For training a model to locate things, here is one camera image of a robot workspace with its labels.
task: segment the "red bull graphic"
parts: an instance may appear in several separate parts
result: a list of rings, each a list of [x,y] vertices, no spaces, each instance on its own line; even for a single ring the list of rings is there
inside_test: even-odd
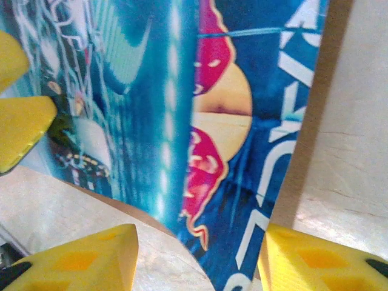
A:
[[[189,174],[181,215],[187,217],[186,225],[189,232],[199,237],[204,250],[207,250],[209,241],[207,227],[194,224],[212,198],[226,171],[227,164],[218,154],[211,137],[193,127],[189,147]]]
[[[199,33],[227,32],[214,0],[200,0],[199,7]],[[235,48],[229,37],[198,39],[194,94],[208,92],[234,60]]]

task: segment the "yellow object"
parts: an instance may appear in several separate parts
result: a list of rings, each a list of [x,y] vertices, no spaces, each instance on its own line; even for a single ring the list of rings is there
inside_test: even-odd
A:
[[[274,224],[266,231],[258,267],[264,291],[388,290],[387,261]]]
[[[12,169],[39,141],[56,116],[47,96],[0,99],[0,174]]]
[[[134,224],[123,224],[16,262],[32,266],[4,291],[129,291],[138,257]]]
[[[8,33],[0,31],[0,93],[27,73],[30,66],[20,44]]]
[[[19,43],[0,31],[0,93],[28,70]],[[0,175],[12,169],[50,127],[56,108],[49,97],[0,99]]]

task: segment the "yellow triangular piece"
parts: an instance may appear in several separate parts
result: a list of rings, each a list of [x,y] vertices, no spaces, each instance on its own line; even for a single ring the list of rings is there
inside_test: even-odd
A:
[[[16,262],[31,268],[4,291],[129,291],[138,257],[134,224],[123,224]]]
[[[8,172],[39,141],[56,116],[46,96],[0,99],[0,174]]]
[[[261,246],[264,291],[387,291],[388,262],[270,224]]]
[[[25,74],[29,67],[20,44],[8,33],[0,31],[0,93]]]
[[[27,72],[28,59],[11,35],[0,31],[0,93]],[[0,99],[0,175],[12,169],[50,127],[56,108],[49,97]]]

